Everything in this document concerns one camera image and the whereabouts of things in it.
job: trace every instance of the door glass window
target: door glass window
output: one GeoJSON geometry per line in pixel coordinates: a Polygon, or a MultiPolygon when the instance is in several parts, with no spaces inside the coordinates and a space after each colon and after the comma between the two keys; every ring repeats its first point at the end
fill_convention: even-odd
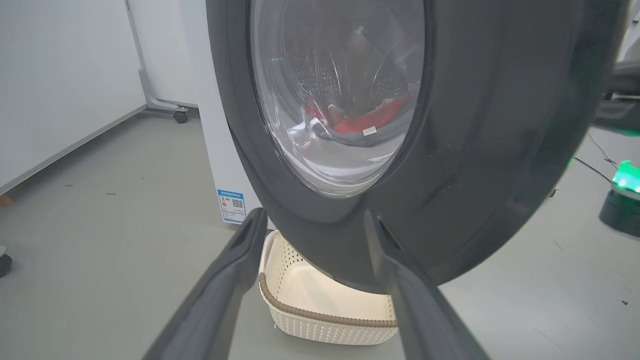
{"type": "Polygon", "coordinates": [[[423,0],[254,0],[251,24],[258,102],[286,166],[328,197],[373,185],[413,118],[423,0]]]}

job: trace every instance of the laundry basket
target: laundry basket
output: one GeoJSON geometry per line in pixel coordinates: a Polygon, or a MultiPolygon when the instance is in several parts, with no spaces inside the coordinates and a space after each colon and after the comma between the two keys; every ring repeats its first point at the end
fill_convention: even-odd
{"type": "Polygon", "coordinates": [[[358,291],[307,263],[280,234],[270,233],[260,261],[260,293],[276,325],[308,340],[375,345],[397,332],[388,295],[358,291]]]}

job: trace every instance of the washing machine door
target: washing machine door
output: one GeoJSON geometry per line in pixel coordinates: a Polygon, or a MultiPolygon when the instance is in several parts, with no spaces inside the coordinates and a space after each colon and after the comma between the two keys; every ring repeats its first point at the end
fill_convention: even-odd
{"type": "Polygon", "coordinates": [[[380,292],[375,209],[437,283],[533,214],[601,97],[626,2],[207,0],[220,95],[273,223],[380,292]]]}

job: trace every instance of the green led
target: green led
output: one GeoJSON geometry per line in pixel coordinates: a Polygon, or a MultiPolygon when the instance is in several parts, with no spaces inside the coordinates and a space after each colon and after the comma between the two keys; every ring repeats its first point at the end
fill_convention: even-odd
{"type": "Polygon", "coordinates": [[[640,168],[631,166],[631,161],[622,161],[618,172],[613,177],[618,188],[640,193],[640,168]]]}
{"type": "Polygon", "coordinates": [[[637,131],[631,131],[631,130],[619,130],[620,133],[623,133],[624,135],[627,136],[640,136],[640,133],[637,131]]]}

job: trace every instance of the caster wheel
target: caster wheel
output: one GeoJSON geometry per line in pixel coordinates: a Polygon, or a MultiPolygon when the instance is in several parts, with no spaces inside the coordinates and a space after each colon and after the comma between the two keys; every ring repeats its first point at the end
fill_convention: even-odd
{"type": "Polygon", "coordinates": [[[187,114],[183,112],[176,111],[176,113],[173,114],[173,118],[178,122],[178,124],[184,124],[187,122],[187,114]]]}
{"type": "Polygon", "coordinates": [[[9,255],[0,256],[0,277],[9,274],[9,269],[11,268],[12,259],[9,255]]]}

